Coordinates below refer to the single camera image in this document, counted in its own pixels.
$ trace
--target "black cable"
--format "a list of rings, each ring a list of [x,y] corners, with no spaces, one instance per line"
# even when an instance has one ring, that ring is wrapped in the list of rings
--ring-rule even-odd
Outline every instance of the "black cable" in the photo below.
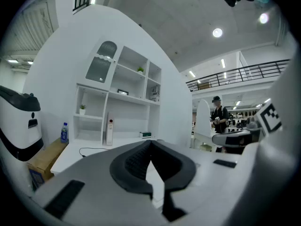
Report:
[[[80,153],[80,150],[81,150],[81,149],[96,149],[96,148],[95,148],[95,147],[81,147],[81,148],[79,149],[79,154],[80,154],[82,157],[85,157],[83,154]]]

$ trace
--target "white curved wall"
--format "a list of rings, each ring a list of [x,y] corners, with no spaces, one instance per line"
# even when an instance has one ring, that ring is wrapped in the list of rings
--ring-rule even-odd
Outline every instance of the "white curved wall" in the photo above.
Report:
[[[59,27],[37,54],[25,93],[34,93],[41,105],[43,140],[60,136],[68,121],[76,89],[77,72],[99,38],[105,35],[135,50],[162,69],[158,138],[188,145],[192,97],[181,76],[160,46],[134,21],[118,10],[91,5]]]

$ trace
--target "white robot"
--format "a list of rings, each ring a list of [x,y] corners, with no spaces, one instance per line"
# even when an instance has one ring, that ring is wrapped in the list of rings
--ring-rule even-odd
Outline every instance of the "white robot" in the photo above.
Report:
[[[33,189],[26,162],[43,147],[39,113],[36,97],[0,86],[1,164],[11,183],[27,196]]]

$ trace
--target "small potted plant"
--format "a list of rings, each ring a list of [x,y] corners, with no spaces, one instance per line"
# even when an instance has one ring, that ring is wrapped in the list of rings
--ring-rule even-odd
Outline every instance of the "small potted plant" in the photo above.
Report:
[[[138,71],[138,73],[143,74],[144,69],[143,69],[142,67],[139,67],[139,68],[137,69],[137,71]]]
[[[85,105],[80,105],[79,114],[84,115],[85,113],[86,113],[86,106]]]

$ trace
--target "person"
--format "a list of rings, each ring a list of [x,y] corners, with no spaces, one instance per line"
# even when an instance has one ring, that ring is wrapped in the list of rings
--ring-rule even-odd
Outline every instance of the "person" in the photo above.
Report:
[[[215,132],[222,134],[227,128],[226,122],[229,119],[228,110],[226,109],[226,107],[222,106],[222,102],[219,96],[213,97],[212,103],[214,104],[216,109],[211,115],[210,121],[213,121],[215,125]],[[216,152],[222,152],[222,148],[216,148]]]

